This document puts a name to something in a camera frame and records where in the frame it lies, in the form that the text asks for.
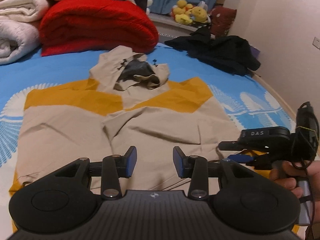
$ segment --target purple object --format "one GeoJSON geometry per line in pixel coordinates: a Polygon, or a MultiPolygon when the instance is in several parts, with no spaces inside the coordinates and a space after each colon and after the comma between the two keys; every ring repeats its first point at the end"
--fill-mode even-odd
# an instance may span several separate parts
{"type": "Polygon", "coordinates": [[[255,58],[258,58],[259,54],[260,54],[260,50],[258,50],[257,48],[250,46],[250,50],[251,50],[251,54],[252,56],[254,56],[255,58]]]}

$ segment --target white blanket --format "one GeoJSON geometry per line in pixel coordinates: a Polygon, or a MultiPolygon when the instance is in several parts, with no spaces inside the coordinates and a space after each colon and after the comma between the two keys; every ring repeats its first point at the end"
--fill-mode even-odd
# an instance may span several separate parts
{"type": "Polygon", "coordinates": [[[18,60],[39,45],[39,32],[33,25],[0,20],[0,65],[18,60]]]}
{"type": "Polygon", "coordinates": [[[0,19],[34,22],[40,20],[48,9],[47,0],[0,0],[0,19]]]}

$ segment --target black cable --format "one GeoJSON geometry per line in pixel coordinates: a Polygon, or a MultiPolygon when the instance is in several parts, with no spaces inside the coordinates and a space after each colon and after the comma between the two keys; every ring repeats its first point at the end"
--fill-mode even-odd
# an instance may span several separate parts
{"type": "MultiPolygon", "coordinates": [[[[308,106],[308,103],[304,103],[300,106],[300,108],[304,107],[304,106],[308,106]]],[[[297,166],[294,161],[291,162],[292,166],[295,167],[297,170],[304,170],[304,172],[306,173],[306,179],[307,179],[307,182],[308,182],[308,186],[309,186],[309,190],[310,190],[310,196],[311,196],[311,202],[312,202],[312,216],[311,216],[311,221],[310,221],[310,227],[309,227],[309,230],[308,232],[306,232],[306,239],[309,238],[309,235],[312,231],[312,225],[313,225],[313,222],[314,222],[314,218],[315,218],[315,211],[316,211],[316,203],[315,203],[315,199],[314,199],[314,194],[313,194],[313,190],[312,190],[312,185],[311,185],[311,182],[310,182],[310,176],[308,174],[308,170],[307,168],[312,164],[313,160],[315,159],[316,157],[316,154],[317,154],[317,150],[318,150],[318,144],[319,144],[319,123],[318,123],[318,120],[315,116],[314,113],[311,113],[311,112],[306,112],[306,114],[310,115],[311,118],[315,121],[315,124],[316,124],[316,130],[312,130],[315,134],[316,134],[316,139],[317,139],[317,143],[315,146],[312,146],[309,142],[309,140],[303,135],[303,133],[301,132],[301,129],[306,129],[306,130],[310,130],[306,127],[297,127],[296,128],[296,133],[295,133],[295,137],[293,139],[293,143],[292,143],[292,148],[291,148],[291,157],[293,157],[293,149],[294,149],[294,146],[297,142],[297,139],[298,139],[298,135],[301,136],[301,138],[305,141],[305,143],[310,147],[310,149],[312,150],[313,152],[313,155],[311,156],[311,161],[309,163],[305,163],[304,160],[300,160],[300,164],[301,164],[301,167],[297,166]]]]}

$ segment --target plush toy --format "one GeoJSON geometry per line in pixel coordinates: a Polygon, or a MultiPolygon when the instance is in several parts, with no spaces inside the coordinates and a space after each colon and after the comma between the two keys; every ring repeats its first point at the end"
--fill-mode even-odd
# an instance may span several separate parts
{"type": "Polygon", "coordinates": [[[188,4],[188,2],[186,0],[179,0],[177,1],[177,6],[179,8],[185,8],[185,6],[188,4]]]}
{"type": "Polygon", "coordinates": [[[193,9],[191,10],[191,14],[193,15],[192,19],[195,22],[200,22],[200,23],[208,22],[207,11],[202,7],[199,7],[199,6],[193,7],[193,9]]]}
{"type": "Polygon", "coordinates": [[[188,25],[193,22],[193,20],[190,19],[192,8],[193,5],[186,0],[178,0],[177,4],[172,7],[170,15],[177,23],[188,25]]]}
{"type": "Polygon", "coordinates": [[[185,12],[186,12],[185,8],[179,8],[179,7],[176,7],[172,10],[173,15],[185,14],[185,12]]]}
{"type": "Polygon", "coordinates": [[[191,11],[192,11],[192,9],[189,9],[188,11],[186,11],[184,14],[185,15],[188,15],[189,17],[191,16],[191,11]]]}
{"type": "Polygon", "coordinates": [[[188,3],[186,6],[185,6],[185,8],[186,8],[186,10],[190,10],[190,9],[192,9],[194,6],[191,4],[191,3],[188,3]]]}
{"type": "Polygon", "coordinates": [[[183,25],[188,25],[193,22],[193,20],[188,15],[185,15],[185,14],[177,14],[175,16],[175,21],[183,25]]]}

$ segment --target bed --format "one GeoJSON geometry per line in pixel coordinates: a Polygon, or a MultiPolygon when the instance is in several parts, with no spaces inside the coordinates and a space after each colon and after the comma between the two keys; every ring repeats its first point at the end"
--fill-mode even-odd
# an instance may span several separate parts
{"type": "MultiPolygon", "coordinates": [[[[0,67],[0,239],[6,239],[12,233],[8,189],[12,185],[19,151],[17,139],[28,92],[87,79],[89,69],[104,52],[41,57],[40,51],[36,49],[14,64],[0,67]]],[[[154,59],[158,64],[169,65],[171,81],[200,77],[239,130],[270,126],[295,128],[294,121],[277,100],[249,76],[222,72],[162,43],[148,54],[150,62],[154,59]]]]}

